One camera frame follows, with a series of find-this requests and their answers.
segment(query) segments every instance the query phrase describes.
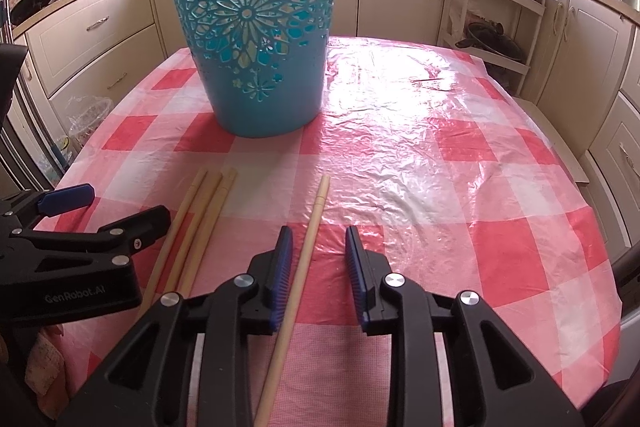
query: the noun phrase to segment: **cabinet handle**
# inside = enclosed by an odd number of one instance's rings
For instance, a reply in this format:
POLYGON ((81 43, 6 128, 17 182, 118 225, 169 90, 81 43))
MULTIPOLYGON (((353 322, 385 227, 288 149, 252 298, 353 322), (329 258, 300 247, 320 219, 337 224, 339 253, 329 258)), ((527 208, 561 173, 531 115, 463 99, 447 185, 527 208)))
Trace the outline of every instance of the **cabinet handle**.
POLYGON ((558 6, 556 6, 556 13, 554 13, 554 22, 551 25, 551 29, 553 30, 554 35, 558 35, 558 29, 556 28, 556 23, 558 22, 558 14, 562 9, 564 9, 564 5, 560 2, 558 3, 558 6))
POLYGON ((127 76, 127 73, 123 74, 118 80, 116 80, 113 84, 111 84, 111 86, 107 87, 107 90, 110 90, 113 87, 116 87, 119 83, 121 83, 124 80, 125 76, 127 76))
POLYGON ((29 57, 26 57, 24 59, 24 67, 27 69, 27 73, 28 73, 28 77, 27 77, 27 81, 30 81, 33 79, 33 75, 31 74, 31 68, 29 67, 29 57))
POLYGON ((628 153, 626 153, 625 147, 622 145, 622 143, 620 144, 620 152, 622 152, 622 155, 625 157, 626 164, 629 165, 629 167, 631 167, 631 170, 638 177, 638 179, 640 179, 640 172, 638 172, 638 170, 636 169, 636 166, 634 165, 634 161, 631 159, 631 156, 629 156, 628 153))
POLYGON ((575 14, 575 8, 571 7, 569 8, 569 13, 566 15, 566 20, 564 21, 564 29, 562 30, 562 37, 564 38, 564 42, 566 42, 567 39, 567 33, 568 33, 568 29, 569 29, 569 19, 571 19, 571 14, 575 14))
POLYGON ((88 32, 90 32, 91 30, 95 30, 98 26, 100 26, 101 24, 104 24, 105 22, 107 22, 109 20, 109 16, 107 15, 105 18, 100 19, 99 21, 94 22, 92 25, 87 26, 86 30, 88 32))

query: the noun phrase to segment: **silver screw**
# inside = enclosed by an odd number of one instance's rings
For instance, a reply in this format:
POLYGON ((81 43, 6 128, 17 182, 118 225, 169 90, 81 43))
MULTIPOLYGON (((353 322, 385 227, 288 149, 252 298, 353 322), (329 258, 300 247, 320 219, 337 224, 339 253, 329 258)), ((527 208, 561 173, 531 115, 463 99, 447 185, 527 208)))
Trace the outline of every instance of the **silver screw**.
POLYGON ((248 273, 242 273, 234 279, 234 284, 239 288, 246 288, 254 283, 254 278, 248 273))
POLYGON ((111 262, 115 266, 125 266, 129 263, 129 257, 127 257, 126 255, 117 255, 116 257, 111 259, 111 262))
POLYGON ((404 275, 400 273, 390 273, 385 276, 385 282, 393 288, 399 288, 404 284, 404 275))
POLYGON ((460 300, 467 306, 473 306, 474 304, 478 304, 480 296, 476 292, 467 290, 460 294, 460 300))
POLYGON ((166 306, 167 308, 175 306, 178 302, 180 302, 180 296, 175 292, 165 293, 160 298, 162 306, 166 306))

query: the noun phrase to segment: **chopstick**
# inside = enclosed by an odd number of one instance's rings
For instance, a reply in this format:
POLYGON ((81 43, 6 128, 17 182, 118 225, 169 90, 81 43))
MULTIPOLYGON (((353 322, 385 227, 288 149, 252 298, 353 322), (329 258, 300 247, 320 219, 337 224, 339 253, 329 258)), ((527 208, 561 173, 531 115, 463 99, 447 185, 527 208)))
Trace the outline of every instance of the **chopstick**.
POLYGON ((229 194, 231 186, 233 185, 237 175, 238 171, 233 168, 229 169, 223 177, 220 187, 218 187, 216 193, 209 201, 207 212, 202 220, 202 226, 198 229, 198 233, 193 241, 193 248, 191 248, 191 251, 189 252, 189 257, 184 267, 184 271, 182 272, 180 284, 178 285, 178 293, 185 298, 189 297, 191 294, 193 282, 196 279, 196 274, 204 256, 204 251, 209 244, 209 238, 211 237, 211 233, 213 232, 216 222, 218 221, 218 217, 220 216, 220 212, 222 211, 222 206, 225 204, 226 197, 229 194))
POLYGON ((169 231, 166 234, 166 238, 164 240, 164 243, 162 244, 160 253, 156 258, 154 269, 151 271, 151 275, 149 276, 149 280, 146 284, 145 294, 142 298, 142 304, 140 304, 140 309, 138 310, 138 318, 142 317, 142 315, 144 315, 146 311, 151 307, 154 296, 156 295, 156 288, 158 286, 160 276, 162 275, 162 270, 164 269, 166 260, 169 257, 169 252, 174 245, 175 237, 178 235, 178 230, 180 230, 180 227, 184 220, 184 216, 187 215, 187 211, 189 210, 191 203, 193 203, 196 192, 200 188, 200 185, 202 184, 202 181, 206 174, 206 168, 201 167, 198 170, 193 179, 193 182, 191 182, 191 186, 188 188, 187 193, 184 195, 184 199, 182 200, 180 207, 178 207, 178 212, 175 214, 174 220, 169 227, 169 231))
POLYGON ((258 409, 255 413, 254 427, 268 427, 269 419, 271 418, 271 411, 273 410, 273 405, 276 400, 278 384, 280 383, 280 377, 284 370, 287 350, 289 349, 289 343, 293 335, 293 327, 296 322, 296 315, 298 314, 298 308, 300 306, 300 299, 302 298, 302 290, 305 287, 306 274, 311 264, 311 254, 316 243, 322 211, 324 210, 326 196, 329 192, 329 180, 330 177, 324 174, 318 186, 311 218, 308 227, 306 227, 305 240, 302 244, 302 250, 300 251, 298 268, 293 277, 284 318, 280 326, 280 331, 278 332, 276 345, 273 349, 273 356, 271 357, 267 377, 264 380, 258 409))
POLYGON ((204 217, 207 205, 213 197, 216 188, 218 188, 220 178, 222 178, 222 174, 220 174, 219 171, 207 173, 202 184, 202 189, 200 190, 200 197, 193 203, 193 219, 191 219, 189 228, 184 235, 184 239, 180 245, 180 250, 178 250, 178 253, 175 256, 174 265, 171 268, 171 272, 169 273, 169 277, 166 280, 164 291, 162 293, 175 291, 178 284, 178 278, 180 277, 182 267, 184 266, 184 261, 187 258, 187 253, 191 248, 193 238, 196 235, 196 231, 198 230, 202 218, 204 217))

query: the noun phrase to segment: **red and white tablecloth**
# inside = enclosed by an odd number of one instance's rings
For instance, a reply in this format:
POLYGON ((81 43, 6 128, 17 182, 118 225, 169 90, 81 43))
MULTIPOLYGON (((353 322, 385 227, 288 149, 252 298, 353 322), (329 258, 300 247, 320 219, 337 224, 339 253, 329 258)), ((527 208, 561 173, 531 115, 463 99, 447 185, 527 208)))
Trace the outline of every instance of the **red and white tablecloth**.
MULTIPOLYGON (((320 176, 332 176, 271 425, 385 424, 390 342, 356 324, 346 225, 428 291, 479 291, 576 405, 606 381, 621 304, 594 214, 478 58, 330 39, 322 113, 290 134, 245 139, 219 127, 189 51, 178 51, 117 105, 65 175, 61 187, 91 183, 94 204, 42 228, 92 232, 156 204, 175 212, 204 164, 239 175, 194 295, 245 271, 284 224, 299 253, 320 176)), ((143 287, 159 247, 134 257, 143 287)), ((73 392, 135 315, 65 325, 59 348, 73 392)), ((271 345, 251 342, 254 400, 271 345)))

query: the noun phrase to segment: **blue plastic basket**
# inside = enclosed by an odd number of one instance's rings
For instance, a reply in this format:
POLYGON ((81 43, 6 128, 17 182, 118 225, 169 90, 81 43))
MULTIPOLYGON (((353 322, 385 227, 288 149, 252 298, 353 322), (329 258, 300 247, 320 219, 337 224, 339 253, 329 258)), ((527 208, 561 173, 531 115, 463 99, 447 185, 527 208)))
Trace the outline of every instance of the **blue plastic basket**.
POLYGON ((174 2, 223 128, 274 136, 316 117, 334 0, 174 2))

